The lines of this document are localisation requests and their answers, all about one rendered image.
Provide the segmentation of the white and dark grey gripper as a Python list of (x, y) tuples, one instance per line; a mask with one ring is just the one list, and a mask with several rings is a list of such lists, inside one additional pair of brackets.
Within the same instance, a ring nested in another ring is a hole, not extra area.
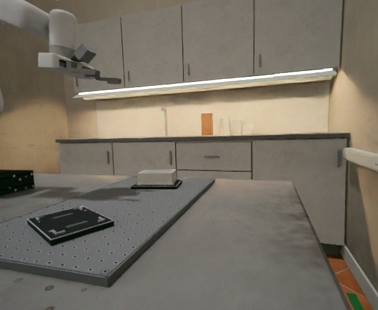
[[(66, 68), (65, 68), (66, 64)], [(76, 67), (77, 66), (77, 67)], [(80, 79), (93, 79), (107, 81), (107, 83), (121, 83), (121, 78), (118, 77), (100, 77), (100, 71), (79, 63), (72, 59), (66, 58), (65, 56), (60, 56), (55, 53), (49, 52), (38, 52), (38, 67), (64, 74), (67, 76), (72, 76), (74, 78)], [(81, 73), (76, 73), (81, 72)], [(87, 77), (86, 77), (87, 76)]]

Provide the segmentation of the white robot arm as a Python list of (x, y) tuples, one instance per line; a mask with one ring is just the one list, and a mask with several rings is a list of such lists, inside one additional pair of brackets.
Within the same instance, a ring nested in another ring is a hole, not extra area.
[(0, 0), (0, 27), (5, 23), (48, 40), (48, 52), (85, 63), (96, 55), (83, 43), (76, 48), (77, 21), (65, 10), (52, 9), (48, 14), (24, 0)]

